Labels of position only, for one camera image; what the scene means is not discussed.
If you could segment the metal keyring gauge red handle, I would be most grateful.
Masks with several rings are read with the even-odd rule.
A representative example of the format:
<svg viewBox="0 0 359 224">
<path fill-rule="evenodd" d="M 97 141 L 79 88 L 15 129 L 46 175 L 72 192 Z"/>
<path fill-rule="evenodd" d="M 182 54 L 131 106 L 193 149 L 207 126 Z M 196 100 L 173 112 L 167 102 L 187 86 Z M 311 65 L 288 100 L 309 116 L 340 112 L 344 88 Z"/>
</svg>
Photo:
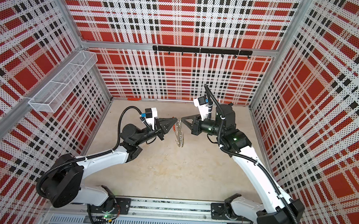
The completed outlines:
<svg viewBox="0 0 359 224">
<path fill-rule="evenodd" d="M 173 126 L 173 131 L 176 135 L 176 143 L 179 148 L 184 146 L 184 133 L 182 131 L 182 121 L 179 119 Z"/>
</svg>

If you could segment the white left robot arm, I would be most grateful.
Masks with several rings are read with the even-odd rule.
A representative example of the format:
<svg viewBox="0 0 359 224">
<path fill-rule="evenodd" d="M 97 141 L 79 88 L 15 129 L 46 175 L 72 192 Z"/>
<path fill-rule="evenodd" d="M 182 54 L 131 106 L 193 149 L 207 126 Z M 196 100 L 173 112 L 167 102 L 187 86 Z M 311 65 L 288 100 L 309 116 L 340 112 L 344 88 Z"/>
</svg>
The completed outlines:
<svg viewBox="0 0 359 224">
<path fill-rule="evenodd" d="M 76 158 L 62 155 L 38 181 L 38 194 L 55 208 L 86 204 L 103 212 L 113 211 L 117 207 L 113 192 L 105 185 L 86 185 L 85 179 L 111 166 L 133 161 L 142 152 L 141 144 L 156 137 L 163 140 L 177 121 L 175 117 L 155 118 L 153 127 L 146 123 L 143 129 L 127 124 L 120 132 L 123 141 L 116 149 Z"/>
</svg>

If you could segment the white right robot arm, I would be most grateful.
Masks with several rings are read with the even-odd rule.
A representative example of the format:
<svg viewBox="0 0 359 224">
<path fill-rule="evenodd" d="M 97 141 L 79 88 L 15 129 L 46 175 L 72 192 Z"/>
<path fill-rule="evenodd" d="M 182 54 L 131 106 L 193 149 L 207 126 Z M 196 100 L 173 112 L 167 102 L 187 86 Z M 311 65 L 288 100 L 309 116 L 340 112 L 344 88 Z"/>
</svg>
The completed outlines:
<svg viewBox="0 0 359 224">
<path fill-rule="evenodd" d="M 260 161 L 249 138 L 237 129 L 233 105 L 222 104 L 213 111 L 212 104 L 203 97 L 194 99 L 193 103 L 200 113 L 183 117 L 182 123 L 193 135 L 216 136 L 220 150 L 244 171 L 261 199 L 261 203 L 257 203 L 236 193 L 225 199 L 221 210 L 213 206 L 212 216 L 231 221 L 246 218 L 250 224 L 299 224 L 305 206 L 279 186 Z"/>
</svg>

